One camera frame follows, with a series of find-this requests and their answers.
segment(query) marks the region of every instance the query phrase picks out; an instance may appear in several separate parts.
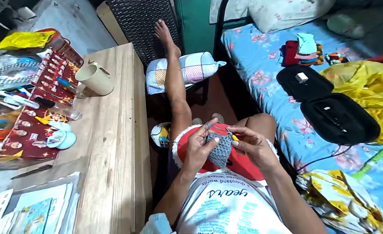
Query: white charger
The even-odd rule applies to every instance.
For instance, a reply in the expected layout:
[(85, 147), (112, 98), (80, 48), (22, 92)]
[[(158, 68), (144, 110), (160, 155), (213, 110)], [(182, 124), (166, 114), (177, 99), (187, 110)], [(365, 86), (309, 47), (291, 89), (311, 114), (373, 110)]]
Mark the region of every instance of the white charger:
[(308, 80), (308, 77), (304, 74), (304, 72), (298, 73), (295, 78), (299, 83), (304, 83)]

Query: wooden table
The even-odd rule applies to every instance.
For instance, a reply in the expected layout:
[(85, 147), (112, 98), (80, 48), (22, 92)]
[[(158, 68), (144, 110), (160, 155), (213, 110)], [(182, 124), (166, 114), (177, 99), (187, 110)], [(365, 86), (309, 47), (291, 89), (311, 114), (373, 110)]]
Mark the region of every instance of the wooden table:
[(22, 189), (80, 172), (75, 233), (139, 233), (152, 211), (142, 63), (132, 43), (84, 59), (85, 64), (102, 65), (114, 78), (115, 89), (107, 96), (76, 100), (83, 118), (70, 122), (75, 145), (54, 161), (17, 170), (15, 174), (53, 164), (47, 171), (12, 180), (9, 187)]

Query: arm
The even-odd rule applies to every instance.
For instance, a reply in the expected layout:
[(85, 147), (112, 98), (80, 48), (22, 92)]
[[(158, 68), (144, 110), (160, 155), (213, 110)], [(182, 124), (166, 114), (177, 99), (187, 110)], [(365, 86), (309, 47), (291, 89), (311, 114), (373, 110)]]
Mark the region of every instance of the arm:
[(189, 187), (196, 174), (188, 174), (183, 170), (178, 173), (167, 193), (155, 207), (154, 213), (165, 213), (170, 225), (174, 225), (186, 199)]
[(232, 141), (232, 145), (246, 152), (264, 175), (285, 226), (294, 234), (327, 233), (323, 222), (298, 194), (265, 137), (246, 127), (228, 129), (244, 136), (243, 141)]
[(290, 176), (282, 166), (262, 174), (277, 204), (282, 221), (292, 233), (327, 233), (323, 222), (298, 194)]
[(209, 129), (217, 123), (217, 120), (217, 118), (210, 120), (210, 122), (202, 125), (189, 137), (189, 141), (187, 142), (187, 154), (183, 167), (174, 179), (174, 182), (167, 193), (155, 207), (154, 213), (165, 213), (171, 226), (176, 222), (194, 177), (203, 167), (209, 152), (217, 146), (220, 140), (215, 137), (207, 142), (207, 144), (205, 143), (206, 136), (209, 133), (215, 133)]

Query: bare foot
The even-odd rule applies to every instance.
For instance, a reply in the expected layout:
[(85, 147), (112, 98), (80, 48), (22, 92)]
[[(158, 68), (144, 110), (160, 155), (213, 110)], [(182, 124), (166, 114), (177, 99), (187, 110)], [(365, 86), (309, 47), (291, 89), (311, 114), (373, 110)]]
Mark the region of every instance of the bare foot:
[(171, 37), (170, 30), (168, 29), (167, 25), (165, 24), (164, 20), (159, 19), (157, 22), (155, 22), (155, 35), (161, 42), (164, 44), (164, 46), (167, 48), (168, 55), (173, 55), (176, 57), (181, 56), (180, 49), (174, 44), (173, 38)]

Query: white t-shirt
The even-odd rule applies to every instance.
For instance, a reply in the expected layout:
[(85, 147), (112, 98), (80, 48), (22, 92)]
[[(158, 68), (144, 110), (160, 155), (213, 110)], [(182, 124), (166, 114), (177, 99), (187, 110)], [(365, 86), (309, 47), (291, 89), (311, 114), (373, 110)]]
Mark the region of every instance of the white t-shirt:
[(190, 234), (291, 233), (281, 222), (265, 181), (252, 182), (233, 172), (206, 173), (193, 182), (177, 230)]

